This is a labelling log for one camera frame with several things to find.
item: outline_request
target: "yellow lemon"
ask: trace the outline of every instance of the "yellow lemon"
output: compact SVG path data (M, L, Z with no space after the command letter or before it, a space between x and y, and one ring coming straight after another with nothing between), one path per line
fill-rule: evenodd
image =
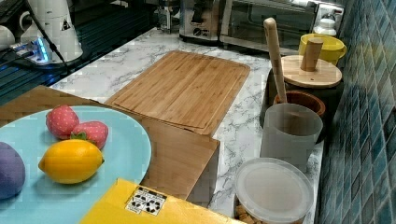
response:
M96 145L71 139L50 146L38 168L55 182L76 184L93 176L104 161Z

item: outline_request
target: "red strawberry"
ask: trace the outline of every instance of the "red strawberry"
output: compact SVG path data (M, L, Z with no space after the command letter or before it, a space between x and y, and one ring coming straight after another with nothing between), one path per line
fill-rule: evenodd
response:
M71 139L88 140L97 147L102 148L107 140L108 128L100 121L80 123L73 129Z
M53 108L46 118L49 132L61 139L70 138L70 133L79 124L77 114L68 105Z

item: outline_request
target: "bamboo cutting board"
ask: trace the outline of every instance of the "bamboo cutting board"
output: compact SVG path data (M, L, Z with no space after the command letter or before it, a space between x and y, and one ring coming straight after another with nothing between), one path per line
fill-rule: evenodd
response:
M216 57L171 51L106 104L200 134L213 133L250 68Z

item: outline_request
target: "marble countertop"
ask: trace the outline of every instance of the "marble countertop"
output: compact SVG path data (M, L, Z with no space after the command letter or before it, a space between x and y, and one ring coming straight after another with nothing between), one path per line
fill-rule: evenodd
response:
M271 69L263 55L246 55L236 51L183 42L178 34L152 29L97 61L51 86L51 88L104 103L110 96L139 76L171 50L182 50L219 57L250 67L250 74L236 96L213 138L220 140L219 170L215 194L209 209L231 217L233 181L244 162L260 157L262 128L259 115L266 80ZM311 154L305 175L315 190L315 202L304 220L314 223L323 143Z

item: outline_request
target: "white appliance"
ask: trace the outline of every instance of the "white appliance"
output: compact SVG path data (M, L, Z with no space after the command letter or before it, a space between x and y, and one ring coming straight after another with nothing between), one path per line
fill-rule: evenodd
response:
M64 58L64 62L71 62L83 53L76 35L76 30L71 22L67 0L28 0L38 22L49 37L49 40L57 47ZM45 65L50 63L62 63L60 57L50 49L50 44L43 34L32 22L32 25L21 36L22 43L34 41L36 50L39 51L27 60Z

